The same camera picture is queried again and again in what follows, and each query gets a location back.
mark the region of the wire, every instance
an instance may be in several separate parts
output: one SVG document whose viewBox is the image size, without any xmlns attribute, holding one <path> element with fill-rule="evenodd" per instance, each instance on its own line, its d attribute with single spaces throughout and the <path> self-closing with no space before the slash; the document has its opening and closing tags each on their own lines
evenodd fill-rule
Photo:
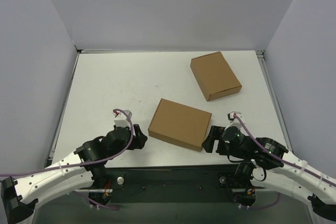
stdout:
<svg viewBox="0 0 336 224">
<path fill-rule="evenodd" d="M 107 189 L 110 189 L 111 185 L 112 185 L 112 180 L 109 180 L 107 185 L 104 187 L 104 193 L 105 193 L 106 196 L 109 196 L 109 194 L 107 192 Z"/>
<path fill-rule="evenodd" d="M 253 192 L 256 190 L 256 188 L 257 188 L 257 187 L 255 186 L 255 187 L 254 187 L 251 191 L 249 191 L 247 194 L 250 195 L 251 193 L 253 193 Z"/>
<path fill-rule="evenodd" d="M 235 198 L 234 198 L 234 201 L 235 201 L 235 202 L 237 202 L 237 197 L 238 197 L 239 195 L 240 195 L 240 194 L 236 194 L 236 195 L 235 195 Z M 278 193 L 277 200 L 274 201 L 273 203 L 269 204 L 269 205 L 266 205 L 266 206 L 260 206 L 260 207 L 254 207 L 254 206 L 247 207 L 247 206 L 244 206 L 244 205 L 240 204 L 239 206 L 242 207 L 242 208 L 248 209 L 248 210 L 263 210 L 263 209 L 266 209 L 266 208 L 270 208 L 270 207 L 275 206 L 277 203 L 280 202 L 280 200 L 281 200 L 281 193 Z"/>
<path fill-rule="evenodd" d="M 253 177 L 253 178 L 254 178 L 256 181 L 263 182 L 263 181 L 265 181 L 265 180 L 266 180 L 266 177 L 267 177 L 267 172 L 266 172 L 266 169 L 265 169 L 265 168 L 263 168 L 262 170 L 264 171 L 264 177 L 263 177 L 263 179 L 262 179 L 262 180 L 258 180 L 258 179 L 256 179 L 255 177 Z"/>
<path fill-rule="evenodd" d="M 100 164 L 109 160 L 114 159 L 115 157 L 118 157 L 120 154 L 122 154 L 124 151 L 127 150 L 127 148 L 130 146 L 130 144 L 132 143 L 133 140 L 133 134 L 134 134 L 134 128 L 133 128 L 133 124 L 131 121 L 131 118 L 128 116 L 128 114 L 126 112 L 124 112 L 123 110 L 120 109 L 114 109 L 113 112 L 115 113 L 116 111 L 119 111 L 120 113 L 124 114 L 127 118 L 127 120 L 129 121 L 130 125 L 131 125 L 131 137 L 130 140 L 128 141 L 128 144 L 126 145 L 126 147 L 119 153 L 111 156 L 111 157 L 107 157 L 101 160 L 97 160 L 97 161 L 90 161 L 90 162 L 84 162 L 84 163 L 79 163 L 79 164 L 72 164 L 72 165 L 63 165 L 63 166 L 55 166 L 55 167 L 50 167 L 50 168 L 45 168 L 45 169 L 41 169 L 41 170 L 36 170 L 33 172 L 26 172 L 26 173 L 8 173 L 8 174 L 0 174 L 0 177 L 23 177 L 23 176 L 27 176 L 27 175 L 31 175 L 31 174 L 37 174 L 37 173 L 44 173 L 44 172 L 48 172 L 50 170 L 58 170 L 58 169 L 63 169 L 63 168 L 71 168 L 71 167 L 78 167 L 78 166 L 87 166 L 87 165 L 95 165 L 95 164 Z"/>
<path fill-rule="evenodd" d="M 277 160 L 277 161 L 280 161 L 280 162 L 282 162 L 282 163 L 284 163 L 284 164 L 286 164 L 286 165 L 290 165 L 290 166 L 292 166 L 292 167 L 295 167 L 296 169 L 302 169 L 302 167 L 301 166 L 299 166 L 299 165 L 296 165 L 296 164 L 293 164 L 293 163 L 291 163 L 291 162 L 288 162 L 288 161 L 286 161 L 286 160 L 284 160 L 284 159 L 282 159 L 282 158 L 280 158 L 280 157 L 277 157 L 276 155 L 274 155 L 274 154 L 272 154 L 272 153 L 270 153 L 268 150 L 266 150 L 254 137 L 253 137 L 253 135 L 251 134 L 251 132 L 248 130 L 248 128 L 245 126 L 245 124 L 243 123 L 243 121 L 237 116 L 237 115 L 234 115 L 233 116 L 234 118 L 236 118 L 238 121 L 239 121 L 239 123 L 241 124 L 241 126 L 244 128 L 244 130 L 246 131 L 246 133 L 249 135 L 249 137 L 253 140 L 253 142 L 255 142 L 256 143 L 256 145 L 258 145 L 258 147 L 263 151 L 263 152 L 265 152 L 265 153 L 267 153 L 268 155 L 270 155 L 272 158 L 274 158 L 275 160 Z M 306 172 L 306 173 L 308 173 L 308 174 L 310 174 L 310 175 L 312 175 L 312 176 L 314 176 L 314 177 L 316 177 L 316 178 L 318 178 L 318 179 L 321 179 L 321 176 L 320 175 L 318 175 L 318 174 L 316 174 L 316 173 L 314 173 L 314 172 L 312 172 L 312 171 L 310 171 L 310 170 L 308 170 L 308 169 L 304 169 L 304 172 Z M 329 181 L 329 180 L 327 180 L 327 179 L 325 179 L 325 178 L 322 178 L 322 181 L 324 181 L 324 182 L 326 182 L 326 183 L 328 183 L 329 185 L 332 185 L 332 186 L 334 186 L 334 187 L 336 187 L 336 184 L 335 183 L 333 183 L 333 182 L 331 182 L 331 181 Z"/>
<path fill-rule="evenodd" d="M 105 208 L 105 209 L 109 209 L 109 210 L 113 210 L 113 211 L 118 211 L 118 210 L 120 210 L 120 207 L 119 207 L 119 206 L 111 206 L 111 207 L 107 207 L 107 206 L 105 206 L 105 205 L 103 205 L 103 204 L 101 204 L 101 203 L 96 202 L 96 201 L 93 200 L 93 199 L 90 199 L 88 196 L 86 196 L 86 195 L 84 195 L 84 194 L 81 194 L 81 193 L 76 192 L 76 191 L 73 191 L 73 193 L 76 194 L 76 195 L 78 195 L 78 196 L 80 196 L 80 197 L 83 197 L 83 198 L 87 199 L 88 201 L 94 203 L 95 205 L 97 205 L 97 206 L 99 206 L 99 207 L 101 207 L 101 208 Z"/>
</svg>

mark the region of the white panel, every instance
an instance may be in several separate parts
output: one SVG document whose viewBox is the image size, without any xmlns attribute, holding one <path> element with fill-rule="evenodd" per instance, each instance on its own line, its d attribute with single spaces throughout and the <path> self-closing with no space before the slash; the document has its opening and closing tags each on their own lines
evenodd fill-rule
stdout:
<svg viewBox="0 0 336 224">
<path fill-rule="evenodd" d="M 43 167 L 76 54 L 50 0 L 0 0 L 0 174 Z"/>
<path fill-rule="evenodd" d="M 79 49 L 265 49 L 292 0 L 51 0 Z"/>
<path fill-rule="evenodd" d="M 84 142 L 113 129 L 112 110 L 130 110 L 148 135 L 161 98 L 211 112 L 211 125 L 226 126 L 240 111 L 255 136 L 285 144 L 254 51 L 223 51 L 242 84 L 240 93 L 207 102 L 190 69 L 191 59 L 210 52 L 81 54 L 60 130 L 54 162 Z M 126 151 L 108 167 L 227 164 L 225 156 L 196 152 L 149 137 L 142 150 Z"/>
<path fill-rule="evenodd" d="M 266 63 L 293 151 L 336 177 L 336 0 L 293 0 Z"/>
</svg>

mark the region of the gray wall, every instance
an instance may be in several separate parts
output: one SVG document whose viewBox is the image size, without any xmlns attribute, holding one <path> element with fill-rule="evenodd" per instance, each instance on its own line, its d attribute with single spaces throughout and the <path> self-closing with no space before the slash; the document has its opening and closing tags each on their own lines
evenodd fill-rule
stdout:
<svg viewBox="0 0 336 224">
<path fill-rule="evenodd" d="M 336 177 L 336 0 L 293 0 L 266 63 L 294 152 Z"/>
<path fill-rule="evenodd" d="M 0 0 L 0 173 L 42 168 L 75 58 L 50 0 Z"/>
<path fill-rule="evenodd" d="M 51 0 L 79 49 L 265 49 L 292 0 Z"/>
</svg>

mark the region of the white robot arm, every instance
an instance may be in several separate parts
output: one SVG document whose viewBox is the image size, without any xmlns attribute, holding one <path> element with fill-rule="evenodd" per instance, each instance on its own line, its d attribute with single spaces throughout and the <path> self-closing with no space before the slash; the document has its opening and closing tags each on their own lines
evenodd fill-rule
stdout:
<svg viewBox="0 0 336 224">
<path fill-rule="evenodd" d="M 2 181 L 1 198 L 9 224 L 26 220 L 43 204 L 74 190 L 103 188 L 108 182 L 118 184 L 118 178 L 108 176 L 104 165 L 125 150 L 142 149 L 147 137 L 142 134 L 139 125 L 131 124 L 129 111 L 116 111 L 121 113 L 116 113 L 114 130 L 105 137 L 85 142 L 67 157 L 43 170 Z M 112 209 L 105 204 L 94 203 Z"/>
<path fill-rule="evenodd" d="M 316 214 L 336 221 L 336 179 L 314 169 L 278 142 L 266 137 L 254 138 L 241 113 L 232 112 L 228 118 L 230 123 L 222 134 L 226 153 L 222 155 L 243 160 L 237 169 L 239 176 L 250 177 L 254 186 L 312 204 Z M 241 133 L 241 127 L 247 136 Z"/>
</svg>

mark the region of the cable tie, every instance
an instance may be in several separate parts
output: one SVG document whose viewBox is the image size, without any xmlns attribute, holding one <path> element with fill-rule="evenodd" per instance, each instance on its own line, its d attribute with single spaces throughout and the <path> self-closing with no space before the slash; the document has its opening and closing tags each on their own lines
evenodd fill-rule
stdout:
<svg viewBox="0 0 336 224">
<path fill-rule="evenodd" d="M 323 180 L 323 177 L 324 177 L 324 174 L 323 173 L 320 173 L 320 179 L 319 179 L 319 182 L 317 183 L 316 185 L 316 188 L 318 188 Z"/>
<path fill-rule="evenodd" d="M 298 177 L 301 177 L 301 175 L 302 175 L 303 172 L 305 171 L 307 165 L 308 165 L 308 162 L 307 162 L 307 161 L 305 161 L 305 160 L 302 160 L 302 161 L 301 161 L 301 166 L 302 166 L 302 167 L 301 167 L 301 170 L 300 170 L 299 173 L 298 173 Z"/>
<path fill-rule="evenodd" d="M 62 176 L 65 176 L 65 173 L 63 172 L 63 168 L 62 168 L 62 166 L 61 166 L 61 162 L 60 162 L 60 161 L 58 162 L 58 167 L 59 167 L 59 169 L 60 169 L 61 172 L 62 172 Z"/>
</svg>

